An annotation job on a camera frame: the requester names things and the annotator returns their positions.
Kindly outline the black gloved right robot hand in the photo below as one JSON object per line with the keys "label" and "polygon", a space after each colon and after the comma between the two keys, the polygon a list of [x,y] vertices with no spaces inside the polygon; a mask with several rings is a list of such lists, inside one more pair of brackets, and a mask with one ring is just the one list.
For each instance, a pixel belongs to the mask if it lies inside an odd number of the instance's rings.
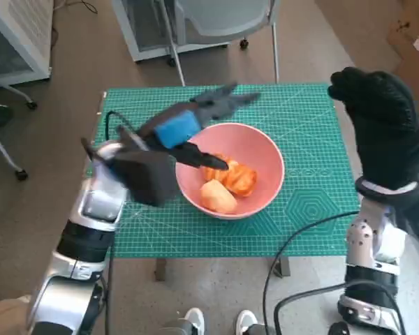
{"label": "black gloved right robot hand", "polygon": [[329,96],[344,104],[366,181],[396,190],[419,177],[419,114],[396,76],[346,67],[330,77]]}

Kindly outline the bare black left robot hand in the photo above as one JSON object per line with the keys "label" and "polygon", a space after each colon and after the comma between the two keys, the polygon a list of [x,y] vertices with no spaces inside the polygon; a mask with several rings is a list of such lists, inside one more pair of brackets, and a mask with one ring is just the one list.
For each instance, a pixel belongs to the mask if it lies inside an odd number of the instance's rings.
{"label": "bare black left robot hand", "polygon": [[194,168],[226,171],[227,163],[214,155],[203,153],[189,140],[211,121],[231,117],[238,109],[260,97],[258,92],[234,94],[236,87],[237,83],[227,84],[171,105],[145,122],[136,134],[150,149],[166,152],[179,163]]}

